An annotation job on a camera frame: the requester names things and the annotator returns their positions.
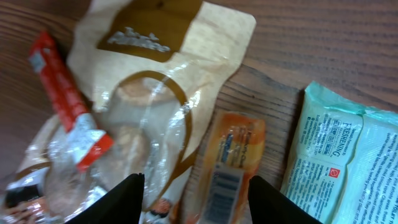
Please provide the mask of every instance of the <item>black object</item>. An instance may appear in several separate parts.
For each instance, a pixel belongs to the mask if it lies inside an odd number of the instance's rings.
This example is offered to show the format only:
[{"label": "black object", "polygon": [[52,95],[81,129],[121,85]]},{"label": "black object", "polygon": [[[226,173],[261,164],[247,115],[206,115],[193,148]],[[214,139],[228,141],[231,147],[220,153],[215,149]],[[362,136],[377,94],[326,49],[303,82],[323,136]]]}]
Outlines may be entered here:
[{"label": "black object", "polygon": [[320,224],[259,176],[250,180],[248,199],[253,224]]},{"label": "black object", "polygon": [[39,186],[31,185],[7,190],[6,199],[4,201],[7,208],[14,208],[21,202],[29,202],[42,196],[43,195],[39,191]]},{"label": "black object", "polygon": [[67,224],[138,223],[144,174],[131,174]]}]

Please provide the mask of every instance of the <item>red logo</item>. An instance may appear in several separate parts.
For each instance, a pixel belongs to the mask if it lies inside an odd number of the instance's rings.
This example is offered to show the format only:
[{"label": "red logo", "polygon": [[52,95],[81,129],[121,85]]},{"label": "red logo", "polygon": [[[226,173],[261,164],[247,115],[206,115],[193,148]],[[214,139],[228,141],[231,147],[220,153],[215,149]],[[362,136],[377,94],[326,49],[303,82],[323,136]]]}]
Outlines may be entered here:
[{"label": "red logo", "polygon": [[337,178],[339,174],[340,174],[340,170],[335,169],[335,168],[330,168],[329,177]]}]

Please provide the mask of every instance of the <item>white label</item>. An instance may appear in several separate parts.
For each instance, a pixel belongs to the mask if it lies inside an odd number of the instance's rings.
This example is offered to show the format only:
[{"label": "white label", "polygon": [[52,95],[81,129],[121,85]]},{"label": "white label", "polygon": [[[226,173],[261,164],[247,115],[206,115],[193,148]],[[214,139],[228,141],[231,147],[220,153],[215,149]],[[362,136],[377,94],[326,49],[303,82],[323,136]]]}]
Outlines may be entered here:
[{"label": "white label", "polygon": [[68,135],[68,144],[75,164],[78,164],[88,154],[104,134],[105,131],[96,129],[94,119],[89,113],[77,117],[75,126]]},{"label": "white label", "polygon": [[244,170],[227,167],[221,163],[215,166],[204,209],[204,219],[207,223],[231,223],[243,174]]},{"label": "white label", "polygon": [[48,171],[48,167],[41,168],[39,170],[36,170],[34,172],[31,172],[30,174],[26,175],[25,177],[10,183],[7,186],[7,190],[12,190],[18,187],[27,187],[27,186],[33,186],[33,185],[42,185],[44,176]]},{"label": "white label", "polygon": [[151,50],[157,50],[159,52],[169,52],[170,47],[163,46],[157,43],[159,40],[155,34],[150,33],[148,37],[140,35],[135,32],[131,27],[125,27],[126,32],[122,33],[120,31],[115,32],[112,37],[108,39],[109,44],[119,44],[119,45],[131,45],[136,47],[143,47]]},{"label": "white label", "polygon": [[33,55],[30,56],[29,61],[35,73],[42,72],[43,68],[45,67],[45,61],[38,50],[36,50]]},{"label": "white label", "polygon": [[316,218],[327,216],[337,201],[344,167],[299,156],[289,175],[286,197]]}]

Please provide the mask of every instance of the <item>brown logo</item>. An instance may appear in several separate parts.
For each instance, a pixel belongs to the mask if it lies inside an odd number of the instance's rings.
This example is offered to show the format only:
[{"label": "brown logo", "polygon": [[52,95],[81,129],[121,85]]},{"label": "brown logo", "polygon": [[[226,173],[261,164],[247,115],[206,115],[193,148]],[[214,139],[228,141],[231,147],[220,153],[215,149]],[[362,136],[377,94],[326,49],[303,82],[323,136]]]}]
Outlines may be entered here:
[{"label": "brown logo", "polygon": [[115,17],[98,49],[168,61],[181,48],[201,0],[135,0]]}]

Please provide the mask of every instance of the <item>barcode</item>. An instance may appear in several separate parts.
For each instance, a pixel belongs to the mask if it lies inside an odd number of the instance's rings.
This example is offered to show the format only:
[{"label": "barcode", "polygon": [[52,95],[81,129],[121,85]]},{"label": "barcode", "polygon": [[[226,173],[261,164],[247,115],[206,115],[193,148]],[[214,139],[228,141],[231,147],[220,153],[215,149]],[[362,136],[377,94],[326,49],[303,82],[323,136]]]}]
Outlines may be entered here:
[{"label": "barcode", "polygon": [[45,61],[38,50],[35,51],[32,56],[30,56],[29,61],[35,73],[40,73],[45,67]]},{"label": "barcode", "polygon": [[207,223],[229,224],[238,201],[244,171],[217,164],[205,208]]}]

